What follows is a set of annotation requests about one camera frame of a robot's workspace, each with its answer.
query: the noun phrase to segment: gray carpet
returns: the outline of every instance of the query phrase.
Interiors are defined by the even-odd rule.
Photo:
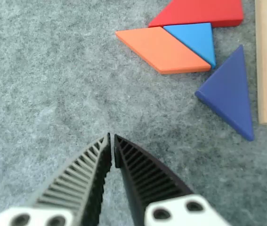
[[[194,96],[211,73],[159,75],[117,40],[166,0],[0,0],[0,211],[23,204],[106,132],[141,145],[234,226],[267,226],[267,126],[258,125],[254,0],[215,28],[218,66],[244,45],[256,140]],[[132,226],[121,174],[106,178],[100,226]]]

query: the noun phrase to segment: triangle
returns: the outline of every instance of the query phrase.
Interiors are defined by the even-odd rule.
[[[216,59],[210,23],[170,25],[164,26],[164,29],[215,68]]]
[[[204,72],[211,68],[162,27],[117,31],[116,35],[161,74]]]
[[[213,27],[238,26],[243,20],[241,0],[173,0],[149,27],[212,23]]]
[[[144,225],[146,207],[158,201],[193,194],[167,166],[136,144],[115,135],[115,166],[121,169],[135,225]]]
[[[195,95],[245,139],[254,140],[242,45],[207,79]]]

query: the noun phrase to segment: screw hole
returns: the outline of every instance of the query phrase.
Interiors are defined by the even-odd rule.
[[[197,202],[189,202],[186,207],[188,208],[189,211],[194,212],[194,211],[202,211],[203,207]]]
[[[12,226],[26,226],[29,223],[30,216],[28,214],[21,214],[15,217],[12,221]]]
[[[161,219],[165,220],[165,219],[168,219],[171,217],[170,213],[164,209],[155,210],[153,213],[153,216],[155,219],[159,219],[159,220],[161,220]]]
[[[49,220],[47,226],[64,226],[65,225],[65,218],[62,216],[56,216]]]

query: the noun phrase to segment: orange parallelogram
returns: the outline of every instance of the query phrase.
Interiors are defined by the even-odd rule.
[[[117,31],[117,37],[161,74],[204,72],[211,65],[162,27]]]

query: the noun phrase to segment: dark blue triangle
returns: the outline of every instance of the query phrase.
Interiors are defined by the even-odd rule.
[[[254,140],[242,45],[207,79],[195,95],[245,139]]]

